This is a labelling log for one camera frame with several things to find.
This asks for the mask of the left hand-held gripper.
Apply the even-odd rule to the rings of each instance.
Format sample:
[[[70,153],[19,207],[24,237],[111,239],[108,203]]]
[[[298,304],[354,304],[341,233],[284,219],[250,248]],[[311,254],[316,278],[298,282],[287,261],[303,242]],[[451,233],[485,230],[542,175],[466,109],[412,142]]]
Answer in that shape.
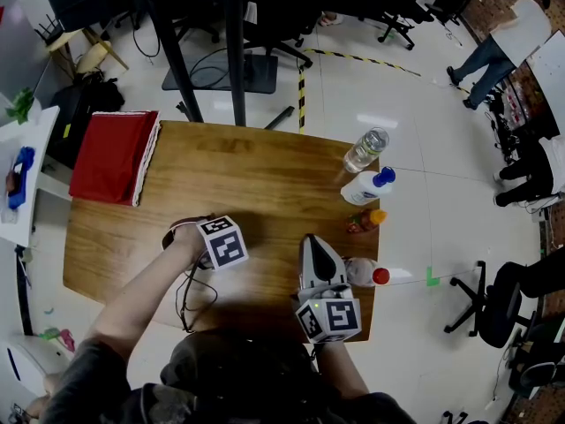
[[[229,216],[197,223],[214,271],[231,268],[249,256],[239,226]]]

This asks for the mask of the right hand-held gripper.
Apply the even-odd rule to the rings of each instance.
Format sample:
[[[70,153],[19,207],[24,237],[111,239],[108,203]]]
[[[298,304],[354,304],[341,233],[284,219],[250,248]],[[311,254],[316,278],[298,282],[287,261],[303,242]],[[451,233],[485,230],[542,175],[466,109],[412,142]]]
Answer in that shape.
[[[310,343],[344,341],[361,331],[360,302],[344,261],[316,235],[306,234],[300,242],[299,279],[295,316]]]

